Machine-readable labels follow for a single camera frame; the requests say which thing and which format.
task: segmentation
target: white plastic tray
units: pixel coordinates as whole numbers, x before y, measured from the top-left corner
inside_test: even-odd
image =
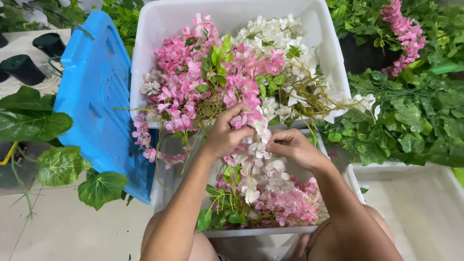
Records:
[[[181,29],[192,26],[196,13],[210,13],[221,33],[237,35],[237,31],[248,21],[258,16],[270,19],[293,14],[299,17],[308,34],[304,43],[311,48],[320,61],[320,68],[334,88],[351,97],[348,80],[343,65],[343,56],[335,34],[329,9],[324,0],[159,0],[146,4],[141,12],[137,26],[135,47],[132,56],[132,80],[130,89],[130,107],[146,107],[147,96],[140,93],[143,84],[142,74],[157,67],[153,50],[161,47],[165,38],[180,34]],[[341,116],[345,110],[336,115]],[[133,120],[137,111],[130,111]],[[296,120],[293,128],[304,127]],[[159,123],[150,123],[149,128],[161,128]]]
[[[464,192],[449,167],[352,163],[344,178],[386,220],[405,261],[464,260]]]
[[[303,134],[309,134],[309,130],[300,130]],[[319,133],[317,133],[319,137],[319,142],[317,144],[317,148],[327,156],[327,152],[325,150],[324,144],[322,143],[322,139],[320,138]],[[197,138],[197,144],[200,143],[202,138],[202,134]],[[181,141],[179,137],[172,137],[172,135],[167,134],[163,137],[160,144],[160,151],[163,153],[168,153],[170,155],[182,153],[184,150],[180,145]],[[196,145],[195,148],[191,151],[190,154],[190,161],[192,160],[193,156],[195,155],[198,146]],[[187,163],[186,170],[190,165],[190,161]],[[221,166],[220,161],[216,161],[211,169],[209,184],[212,186],[216,186],[216,176],[219,172],[219,168]],[[171,169],[165,169],[165,163],[163,161],[158,162],[159,168],[159,175],[160,180],[163,185],[169,190],[164,190],[161,185],[157,182],[156,177],[153,180],[153,187],[151,190],[151,213],[157,213],[163,210],[171,197],[173,196],[173,192],[178,188],[182,176],[180,175],[182,172],[183,164],[179,163],[174,165]],[[307,170],[303,170],[299,166],[290,161],[286,164],[287,173],[291,176],[297,177],[301,182],[307,182],[311,177],[313,177],[312,173]],[[211,205],[211,200],[209,197],[206,196],[207,193],[205,192],[205,198],[202,203],[202,208],[207,208]],[[238,230],[227,230],[227,231],[207,231],[205,235],[209,238],[214,237],[231,237],[231,236],[250,236],[250,235],[275,235],[275,234],[294,234],[294,233],[308,233],[313,232],[317,226],[311,227],[291,227],[291,228],[258,228],[258,229],[238,229]]]

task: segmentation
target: white floor tile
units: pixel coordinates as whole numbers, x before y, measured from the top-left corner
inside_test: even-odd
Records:
[[[11,261],[139,260],[149,206],[133,200],[105,204],[99,211],[77,197],[77,188],[42,190]]]
[[[21,196],[22,194],[0,196],[0,261],[10,259],[26,224],[26,217],[29,214],[26,198],[23,197],[10,207]],[[29,196],[33,205],[37,195],[30,194]]]
[[[32,187],[31,187],[31,190],[77,187],[77,186],[79,186],[82,182],[85,181],[85,175],[86,175],[86,174],[87,174],[87,171],[84,170],[84,171],[81,172],[81,174],[79,174],[79,179],[77,180],[77,182],[75,182],[75,183],[73,183],[73,184],[65,185],[65,186],[60,186],[60,187],[42,186],[42,184],[40,184],[39,180],[36,178],[36,179],[34,180],[34,184],[33,184]]]

